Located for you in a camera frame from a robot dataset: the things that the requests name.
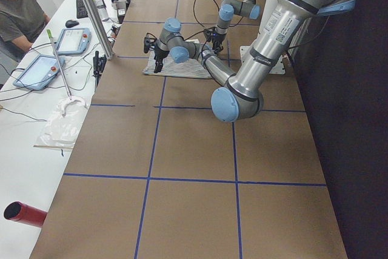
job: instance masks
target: red tube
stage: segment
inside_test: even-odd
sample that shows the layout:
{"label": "red tube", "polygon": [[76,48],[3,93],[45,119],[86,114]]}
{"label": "red tube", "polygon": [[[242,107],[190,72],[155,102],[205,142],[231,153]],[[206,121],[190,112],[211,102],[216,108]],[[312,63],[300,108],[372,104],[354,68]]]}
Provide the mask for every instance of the red tube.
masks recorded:
{"label": "red tube", "polygon": [[29,224],[35,227],[42,227],[47,212],[28,206],[27,204],[15,201],[11,203],[4,211],[4,218],[11,221],[17,221],[23,224]]}

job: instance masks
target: silver robot arm segment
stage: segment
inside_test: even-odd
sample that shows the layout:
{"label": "silver robot arm segment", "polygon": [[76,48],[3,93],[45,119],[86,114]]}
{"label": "silver robot arm segment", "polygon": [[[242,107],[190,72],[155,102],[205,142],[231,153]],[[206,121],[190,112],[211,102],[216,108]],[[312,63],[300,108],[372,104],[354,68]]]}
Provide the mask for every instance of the silver robot arm segment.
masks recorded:
{"label": "silver robot arm segment", "polygon": [[318,14],[324,7],[330,7],[329,14],[353,9],[355,0],[278,0],[264,33],[258,35],[244,57],[245,62],[236,75],[230,76],[221,89],[212,96],[212,109],[221,121],[233,122],[255,116],[263,106],[259,87],[287,50],[292,37],[303,21]]}

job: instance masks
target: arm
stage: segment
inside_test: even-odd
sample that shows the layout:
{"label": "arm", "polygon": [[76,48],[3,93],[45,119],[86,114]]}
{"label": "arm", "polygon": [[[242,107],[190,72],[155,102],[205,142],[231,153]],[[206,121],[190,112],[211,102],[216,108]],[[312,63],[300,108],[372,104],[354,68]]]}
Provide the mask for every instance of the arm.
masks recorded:
{"label": "arm", "polygon": [[45,13],[43,14],[43,17],[44,17],[44,23],[48,24],[49,21],[51,20],[51,18],[48,15],[46,15]]}
{"label": "arm", "polygon": [[16,39],[12,40],[12,43],[22,49],[25,52],[28,52],[31,49],[32,42],[29,42],[28,39],[22,35]]}

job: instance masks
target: metal pole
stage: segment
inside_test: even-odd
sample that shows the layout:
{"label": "metal pole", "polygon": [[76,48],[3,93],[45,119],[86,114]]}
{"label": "metal pole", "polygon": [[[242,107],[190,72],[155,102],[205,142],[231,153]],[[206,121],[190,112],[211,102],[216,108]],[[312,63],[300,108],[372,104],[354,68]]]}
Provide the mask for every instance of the metal pole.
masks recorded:
{"label": "metal pole", "polygon": [[105,52],[105,56],[107,57],[108,60],[110,60],[113,57],[113,50],[108,40],[108,37],[105,33],[104,26],[102,25],[101,19],[99,17],[97,7],[93,0],[82,0],[82,1],[84,2],[88,16],[96,31],[96,34],[102,46],[102,49]]}

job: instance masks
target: cable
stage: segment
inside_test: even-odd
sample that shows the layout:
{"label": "cable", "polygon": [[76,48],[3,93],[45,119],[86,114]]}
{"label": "cable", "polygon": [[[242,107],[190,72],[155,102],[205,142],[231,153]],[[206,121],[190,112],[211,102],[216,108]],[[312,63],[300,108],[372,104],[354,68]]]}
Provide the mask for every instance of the cable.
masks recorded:
{"label": "cable", "polygon": [[156,37],[153,33],[146,33],[145,35],[146,35],[146,36],[147,36],[147,35],[150,35],[150,36],[153,36],[155,39],[157,39],[157,37]]}
{"label": "cable", "polygon": [[[71,89],[73,89],[73,90],[75,90],[75,91],[82,91],[82,90],[84,90],[85,87],[86,87],[86,85],[87,85],[87,81],[88,81],[89,78],[90,78],[90,71],[92,70],[92,66],[93,66],[93,65],[92,65],[91,63],[89,63],[88,61],[86,61],[86,60],[84,60],[84,61],[85,61],[87,64],[90,65],[89,71],[87,72],[86,79],[85,79],[85,82],[84,82],[84,85],[82,86],[82,88],[77,89],[77,88],[74,88],[74,87],[69,86],[69,88],[71,88]],[[51,89],[59,89],[59,88],[63,88],[63,87],[65,87],[65,86],[58,86],[58,87],[47,86],[47,88],[51,88]]]}
{"label": "cable", "polygon": [[201,31],[199,31],[199,32],[196,32],[195,34],[193,34],[193,35],[187,37],[186,39],[184,39],[184,41],[187,41],[188,39],[191,39],[192,37],[198,35],[199,33],[204,33],[204,32],[206,32],[206,31],[211,30],[211,29],[214,29],[214,28],[215,28],[215,27],[209,27],[208,29],[204,29],[204,30],[201,30]]}
{"label": "cable", "polygon": [[19,97],[25,96],[25,95],[27,95],[27,94],[31,93],[32,91],[34,91],[34,90],[30,90],[30,91],[28,91],[27,93],[25,93],[25,94],[23,94],[23,95],[16,96],[16,97],[12,97],[12,98],[6,98],[6,99],[0,99],[0,101],[7,101],[7,100],[11,100],[11,99],[16,99],[16,98],[19,98]]}
{"label": "cable", "polygon": [[31,119],[33,119],[33,120],[35,120],[35,121],[47,121],[46,119],[33,118],[32,116],[25,115],[24,113],[21,113],[21,112],[13,112],[12,110],[6,109],[5,107],[0,107],[0,109],[4,109],[4,110],[6,110],[6,111],[8,111],[8,112],[15,113],[15,114],[17,114],[17,115],[24,115],[24,116],[26,116],[27,118],[31,118]]}
{"label": "cable", "polygon": [[41,44],[41,45],[37,45],[35,47],[31,47],[30,50],[27,53],[29,53],[31,50],[35,50],[35,49],[37,49],[39,47],[42,47],[44,45],[51,45],[51,43],[50,42],[46,42],[45,44]]}
{"label": "cable", "polygon": [[327,17],[327,19],[326,19],[326,21],[325,21],[325,23],[324,23],[324,25],[323,25],[321,31],[320,31],[314,38],[312,38],[310,41],[304,42],[304,43],[302,43],[302,44],[294,45],[294,46],[292,46],[292,47],[289,47],[288,49],[289,49],[289,50],[295,49],[295,48],[297,48],[297,47],[301,47],[302,45],[307,45],[308,43],[314,41],[317,37],[320,36],[320,34],[322,34],[323,30],[325,29],[325,26],[326,26],[327,22],[329,21],[329,18],[330,18],[330,16]]}
{"label": "cable", "polygon": [[90,52],[88,52],[88,54],[86,54],[86,55],[83,56],[82,58],[79,58],[78,61],[76,61],[73,65],[70,65],[70,66],[64,68],[64,70],[67,70],[67,69],[70,69],[70,68],[74,67],[75,65],[77,65],[77,64],[78,64],[79,62],[81,62],[82,60],[85,61],[85,58],[86,58],[87,56],[89,56],[89,55],[94,51],[94,49],[95,49],[98,45],[99,45],[99,42],[98,42],[97,44],[95,44],[95,45],[92,47],[92,49],[90,50]]}
{"label": "cable", "polygon": [[[217,9],[219,10],[219,6],[217,4],[217,2],[215,0],[213,0],[213,2],[216,4],[217,6]],[[196,18],[196,15],[195,15],[195,3],[196,3],[196,0],[194,0],[194,3],[193,3],[193,14],[194,14],[194,18],[195,20],[197,21],[197,23],[201,26],[201,27],[205,27],[203,24],[201,24],[198,20],[198,18]]]}
{"label": "cable", "polygon": [[109,18],[112,22],[114,22],[115,24],[120,24],[119,22],[117,21],[114,21],[112,18]]}
{"label": "cable", "polygon": [[0,66],[4,69],[4,71],[8,74],[8,76],[11,76],[12,72],[9,73],[8,70],[7,70],[7,68],[5,68],[4,65],[1,64],[1,63],[0,63]]}
{"label": "cable", "polygon": [[243,20],[243,16],[240,18],[240,20],[236,23],[236,24],[234,24],[234,25],[230,25],[229,27],[236,27],[237,25],[239,25],[240,24],[240,22]]}

